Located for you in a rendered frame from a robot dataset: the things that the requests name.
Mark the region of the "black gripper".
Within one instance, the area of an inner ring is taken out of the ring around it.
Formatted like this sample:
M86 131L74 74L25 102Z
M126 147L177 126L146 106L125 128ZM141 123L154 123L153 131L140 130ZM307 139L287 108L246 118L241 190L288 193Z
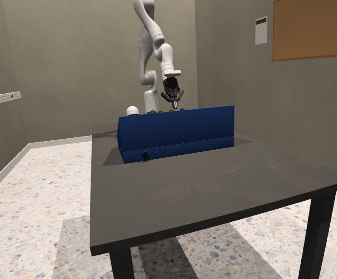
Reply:
M161 93L161 96L167 100L168 102L172 103L172 107L175 109L178 108L178 101L181 99L184 90L180 90L180 88L178 87L178 82L177 82L177 78L175 77L170 77L167 78L163 81L164 84L164 91ZM177 98L177 94L179 92L179 97ZM169 96L167 96L167 95Z

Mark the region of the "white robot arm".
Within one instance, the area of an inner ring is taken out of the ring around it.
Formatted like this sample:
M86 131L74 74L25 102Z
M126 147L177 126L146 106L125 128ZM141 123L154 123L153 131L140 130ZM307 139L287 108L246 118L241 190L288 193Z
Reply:
M161 62L162 80L181 75L180 70L174 70L173 49L169 44L164 44L164 36L160 27L154 22L154 0L134 0L134 10L144 27L139 35L140 55L140 83L152 85L144 91L145 114L152 110L159 112L157 74L154 70L147 70L146 64L154 51L156 58Z

